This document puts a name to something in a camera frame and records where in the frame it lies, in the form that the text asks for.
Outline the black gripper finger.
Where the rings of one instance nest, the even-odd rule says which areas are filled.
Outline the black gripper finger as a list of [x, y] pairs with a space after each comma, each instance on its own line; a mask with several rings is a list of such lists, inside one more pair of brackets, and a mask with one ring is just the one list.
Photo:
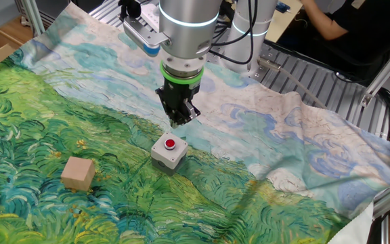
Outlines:
[[169, 123], [172, 128], [177, 128], [177, 115], [175, 113], [175, 110], [173, 110], [169, 105], [166, 104], [166, 102], [162, 102], [162, 106], [164, 108], [165, 114], [169, 118]]
[[200, 115], [200, 111], [189, 101], [184, 100], [177, 109], [177, 124], [184, 125]]

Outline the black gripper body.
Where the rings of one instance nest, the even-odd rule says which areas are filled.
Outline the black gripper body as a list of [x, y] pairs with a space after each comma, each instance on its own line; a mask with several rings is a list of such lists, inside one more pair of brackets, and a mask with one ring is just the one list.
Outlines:
[[183, 85], [174, 82], [165, 82], [162, 87], [155, 90], [161, 103], [166, 102], [175, 112], [184, 100], [192, 102], [192, 98], [199, 92], [200, 82]]

